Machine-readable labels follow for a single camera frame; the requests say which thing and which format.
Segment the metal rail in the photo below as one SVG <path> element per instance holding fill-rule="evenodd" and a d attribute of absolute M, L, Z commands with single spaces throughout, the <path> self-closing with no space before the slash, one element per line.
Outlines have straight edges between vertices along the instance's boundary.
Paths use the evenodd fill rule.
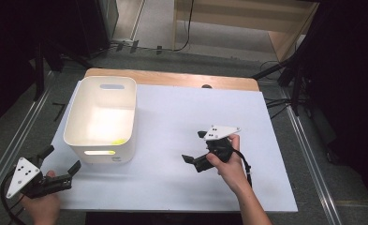
<path fill-rule="evenodd" d="M 290 98 L 289 93 L 286 89 L 282 88 L 283 98 Z M 291 107 L 287 107 L 288 116 L 291 120 L 292 126 L 294 127 L 295 133 L 298 138 L 298 142 L 301 146 L 303 156 L 305 158 L 309 173 L 312 176 L 312 180 L 315 183 L 318 197 L 320 198 L 321 205 L 323 206 L 324 212 L 326 213 L 327 220 L 331 225 L 340 225 L 342 221 L 339 217 L 338 211 L 335 207 L 335 203 L 329 192 L 326 182 L 324 181 L 321 170 L 319 169 L 315 156 L 313 154 L 312 147 L 306 138 L 306 134 L 303 130 L 301 120 L 295 115 Z"/>
<path fill-rule="evenodd" d="M 14 163 L 14 159 L 20 152 L 23 142 L 25 141 L 26 136 L 28 135 L 32 125 L 35 123 L 38 114 L 40 113 L 41 109 L 43 108 L 44 102 L 46 101 L 47 97 L 49 96 L 50 90 L 56 80 L 56 75 L 54 72 L 49 72 L 46 77 L 46 88 L 43 94 L 40 96 L 38 101 L 34 102 L 29 109 L 27 115 L 23 119 L 20 127 L 18 128 L 17 132 L 15 133 L 13 139 L 11 140 L 10 144 L 8 145 L 5 154 L 0 159 L 0 185 L 11 169 L 11 166 Z"/>

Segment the white table surface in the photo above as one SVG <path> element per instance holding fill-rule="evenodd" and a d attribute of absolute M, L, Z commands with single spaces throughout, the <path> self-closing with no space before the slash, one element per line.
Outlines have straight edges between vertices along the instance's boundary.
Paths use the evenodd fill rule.
<path fill-rule="evenodd" d="M 41 170 L 66 171 L 79 159 L 64 142 L 70 104 Z M 253 189 L 268 212 L 297 212 L 261 92 L 138 85 L 136 153 L 125 164 L 89 164 L 58 192 L 63 209 L 129 212 L 234 212 L 239 205 L 216 168 L 197 173 L 182 155 L 206 154 L 199 130 L 240 127 Z"/>

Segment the white triangular marker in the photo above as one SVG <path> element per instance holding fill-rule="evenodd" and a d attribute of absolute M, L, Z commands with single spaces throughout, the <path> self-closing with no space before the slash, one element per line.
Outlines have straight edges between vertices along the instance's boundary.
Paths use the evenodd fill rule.
<path fill-rule="evenodd" d="M 223 127 L 223 126 L 215 126 L 209 129 L 209 131 L 204 136 L 205 141 L 213 141 L 223 139 L 230 134 L 239 132 L 241 129 L 239 127 Z"/>
<path fill-rule="evenodd" d="M 7 191 L 7 198 L 11 199 L 17 194 L 25 185 L 27 185 L 38 173 L 40 169 L 28 161 L 24 157 L 20 157 L 17 167 L 15 168 L 10 187 Z"/>

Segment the forearm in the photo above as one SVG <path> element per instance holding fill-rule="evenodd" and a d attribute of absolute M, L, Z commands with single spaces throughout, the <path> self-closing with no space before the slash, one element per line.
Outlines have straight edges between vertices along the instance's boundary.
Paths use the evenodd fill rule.
<path fill-rule="evenodd" d="M 35 222 L 34 225 L 56 225 L 56 221 L 55 222 L 49 222 L 49 221 L 46 221 L 46 222 Z"/>
<path fill-rule="evenodd" d="M 241 185 L 235 191 L 244 225 L 272 224 L 249 185 Z"/>

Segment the wooden table edge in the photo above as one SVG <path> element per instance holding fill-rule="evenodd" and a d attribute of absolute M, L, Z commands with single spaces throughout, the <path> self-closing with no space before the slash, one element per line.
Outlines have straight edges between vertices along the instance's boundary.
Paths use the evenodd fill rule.
<path fill-rule="evenodd" d="M 259 91 L 257 81 L 251 78 L 109 68 L 90 68 L 86 71 L 84 78 L 93 76 L 129 77 L 137 84 L 186 87 L 202 87 L 208 84 L 215 89 Z"/>

